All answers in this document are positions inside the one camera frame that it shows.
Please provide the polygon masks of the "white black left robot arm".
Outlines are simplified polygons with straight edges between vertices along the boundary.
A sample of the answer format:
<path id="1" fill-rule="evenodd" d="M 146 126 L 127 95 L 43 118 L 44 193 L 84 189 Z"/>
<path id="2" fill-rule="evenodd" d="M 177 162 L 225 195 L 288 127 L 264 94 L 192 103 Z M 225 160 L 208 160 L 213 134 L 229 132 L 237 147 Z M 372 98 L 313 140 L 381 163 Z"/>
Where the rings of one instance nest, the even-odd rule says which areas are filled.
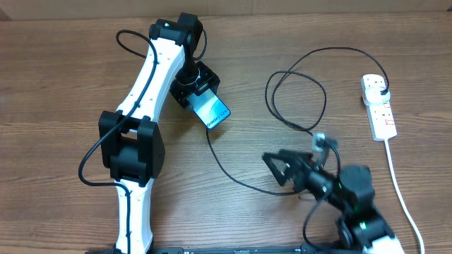
<path id="1" fill-rule="evenodd" d="M 166 97 L 192 110 L 208 130 L 230 115 L 217 96 L 219 77 L 194 56 L 205 34 L 193 14 L 181 13 L 175 22 L 157 20 L 145 37 L 148 52 L 131 91 L 116 111 L 100 116 L 102 162 L 119 199 L 119 236 L 113 253 L 151 250 L 150 194 L 165 159 L 158 122 Z"/>

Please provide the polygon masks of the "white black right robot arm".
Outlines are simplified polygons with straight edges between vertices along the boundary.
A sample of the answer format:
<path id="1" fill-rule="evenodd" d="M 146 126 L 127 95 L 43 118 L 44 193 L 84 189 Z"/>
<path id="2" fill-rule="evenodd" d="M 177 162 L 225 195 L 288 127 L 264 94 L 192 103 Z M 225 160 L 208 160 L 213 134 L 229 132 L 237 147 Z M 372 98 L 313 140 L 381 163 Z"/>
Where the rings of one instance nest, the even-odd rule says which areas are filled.
<path id="1" fill-rule="evenodd" d="M 295 192 L 309 191 L 316 199 L 304 221 L 301 251 L 404 253 L 400 240 L 374 204 L 370 169 L 363 165 L 338 166 L 332 174 L 324 169 L 328 155 L 323 151 L 320 159 L 313 160 L 311 152 L 280 150 L 262 156 L 280 186 L 291 181 Z M 307 224 L 323 202 L 341 211 L 335 221 L 339 239 L 333 243 L 313 243 L 307 237 Z"/>

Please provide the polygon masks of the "Samsung Galaxy smartphone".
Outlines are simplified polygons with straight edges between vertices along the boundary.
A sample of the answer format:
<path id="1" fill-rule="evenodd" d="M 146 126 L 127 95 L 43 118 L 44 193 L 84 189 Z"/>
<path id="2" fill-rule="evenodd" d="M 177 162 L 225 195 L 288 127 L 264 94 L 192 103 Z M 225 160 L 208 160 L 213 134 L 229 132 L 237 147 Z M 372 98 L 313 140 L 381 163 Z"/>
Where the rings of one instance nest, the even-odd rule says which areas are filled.
<path id="1" fill-rule="evenodd" d="M 201 95 L 191 94 L 188 101 L 194 113 L 209 130 L 216 128 L 231 114 L 229 108 L 211 89 Z"/>

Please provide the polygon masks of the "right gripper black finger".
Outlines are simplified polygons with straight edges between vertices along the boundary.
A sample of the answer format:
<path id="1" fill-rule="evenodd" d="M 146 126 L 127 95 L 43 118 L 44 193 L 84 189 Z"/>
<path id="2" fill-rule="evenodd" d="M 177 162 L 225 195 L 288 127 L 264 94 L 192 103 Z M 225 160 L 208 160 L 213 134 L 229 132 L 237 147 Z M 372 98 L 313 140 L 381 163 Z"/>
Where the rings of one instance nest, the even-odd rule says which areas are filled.
<path id="1" fill-rule="evenodd" d="M 295 183 L 296 162 L 287 163 L 283 161 L 278 153 L 269 152 L 263 154 L 262 160 L 266 163 L 280 186 L 284 186 L 287 181 Z"/>
<path id="2" fill-rule="evenodd" d="M 278 154 L 282 157 L 282 160 L 287 163 L 309 162 L 314 156 L 311 152 L 299 152 L 293 150 L 280 150 Z"/>

